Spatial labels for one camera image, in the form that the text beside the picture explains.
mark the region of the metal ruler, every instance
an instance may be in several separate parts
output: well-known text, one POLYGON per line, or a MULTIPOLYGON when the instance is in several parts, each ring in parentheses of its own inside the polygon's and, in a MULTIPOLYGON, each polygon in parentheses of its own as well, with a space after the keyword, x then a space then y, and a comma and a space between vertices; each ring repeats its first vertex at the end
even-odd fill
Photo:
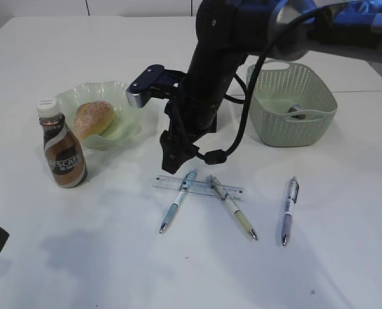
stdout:
MULTIPOLYGON (((181 178, 159 175, 156 177, 153 187, 178 191, 181 187, 181 184, 183 184, 183 179, 181 178)), ((230 187, 229 185, 223 185, 223 187, 227 190, 230 197, 235 198, 236 200, 242 199, 242 188, 230 187)), ((211 187, 210 184, 206 182, 197 182, 195 180, 192 182, 192 186, 191 188, 189 188, 188 192, 204 194, 209 196, 218 196, 218 194, 216 193, 214 188, 211 187)))

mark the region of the green basket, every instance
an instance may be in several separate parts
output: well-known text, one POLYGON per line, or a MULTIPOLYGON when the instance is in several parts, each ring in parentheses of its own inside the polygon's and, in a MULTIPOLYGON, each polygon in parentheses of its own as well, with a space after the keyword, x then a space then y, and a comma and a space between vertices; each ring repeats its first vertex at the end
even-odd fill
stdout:
MULTIPOLYGON (((266 145, 273 147, 308 146, 317 142, 337 112, 337 102, 317 74, 308 66, 285 61, 282 70, 260 71, 251 100, 251 122, 266 145), (299 104, 301 111, 288 113, 299 104), (304 119, 294 116, 305 115, 304 119)), ((247 70, 250 81, 254 66, 247 70)))

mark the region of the glass bowl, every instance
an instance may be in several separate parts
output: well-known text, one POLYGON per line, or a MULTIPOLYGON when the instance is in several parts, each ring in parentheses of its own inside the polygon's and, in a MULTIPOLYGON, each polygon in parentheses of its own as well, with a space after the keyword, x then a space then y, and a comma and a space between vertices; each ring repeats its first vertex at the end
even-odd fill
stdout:
POLYGON ((116 116, 111 125, 101 135, 90 135, 81 140, 84 147, 107 150, 123 145, 128 138, 140 131, 140 112, 129 105, 125 94, 127 87, 128 85, 117 81, 86 82, 56 96, 66 124, 72 131, 77 109, 82 104, 103 100, 114 107, 116 116))

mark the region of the bread roll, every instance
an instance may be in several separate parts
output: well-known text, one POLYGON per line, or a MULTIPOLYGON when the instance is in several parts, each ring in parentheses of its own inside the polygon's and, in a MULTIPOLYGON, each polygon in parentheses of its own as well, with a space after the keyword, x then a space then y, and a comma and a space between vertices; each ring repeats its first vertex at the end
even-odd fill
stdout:
POLYGON ((114 108, 106 101, 82 104, 74 118, 74 133, 80 140, 89 135, 99 135, 109 127, 114 117, 114 108))

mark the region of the yellow pen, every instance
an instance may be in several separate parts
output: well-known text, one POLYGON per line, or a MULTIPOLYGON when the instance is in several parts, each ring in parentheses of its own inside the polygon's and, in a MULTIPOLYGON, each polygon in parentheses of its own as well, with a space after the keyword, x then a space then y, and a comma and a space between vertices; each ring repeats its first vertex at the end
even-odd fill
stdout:
POLYGON ((226 189, 224 189, 216 177, 210 175, 208 179, 220 199, 222 199, 224 202, 224 206, 234 215, 235 219, 241 224, 247 234, 250 235, 250 237, 252 237, 254 240, 258 241, 258 236, 255 233, 253 226, 242 213, 234 198, 228 194, 226 189))

